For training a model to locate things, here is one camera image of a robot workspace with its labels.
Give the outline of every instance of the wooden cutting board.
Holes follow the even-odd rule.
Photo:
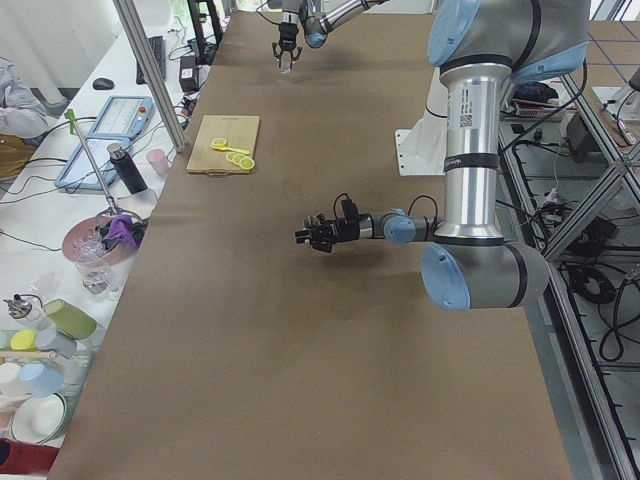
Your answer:
[[[230,147],[251,151],[255,160],[256,139],[260,117],[248,115],[205,115],[196,137],[187,172],[189,173],[251,173],[227,161],[228,152],[218,152],[209,147],[214,138],[226,138]]]

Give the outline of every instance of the white bowl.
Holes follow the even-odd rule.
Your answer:
[[[22,442],[47,442],[62,433],[66,412],[67,404],[60,395],[30,398],[13,416],[11,434]]]

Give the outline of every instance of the green cup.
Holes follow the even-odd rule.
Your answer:
[[[51,300],[42,311],[58,329],[76,340],[90,337],[97,327],[93,318],[64,300]]]

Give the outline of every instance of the pink cup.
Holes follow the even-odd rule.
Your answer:
[[[158,175],[164,175],[169,171],[169,162],[163,150],[154,148],[147,153],[147,161]]]

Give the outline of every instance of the blue joint cap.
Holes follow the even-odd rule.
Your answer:
[[[443,2],[429,37],[429,62],[440,67],[455,53],[480,9],[481,0]]]
[[[305,37],[307,45],[311,48],[320,48],[327,41],[327,36],[322,33],[311,33]]]
[[[471,295],[464,275],[446,248],[431,244],[422,254],[422,282],[436,305],[447,310],[469,310]]]
[[[573,72],[584,61],[588,42],[575,45],[567,50],[551,55],[527,65],[511,75],[513,83],[539,82]]]
[[[409,217],[392,217],[384,224],[384,236],[396,245],[406,245],[416,238],[416,225]]]

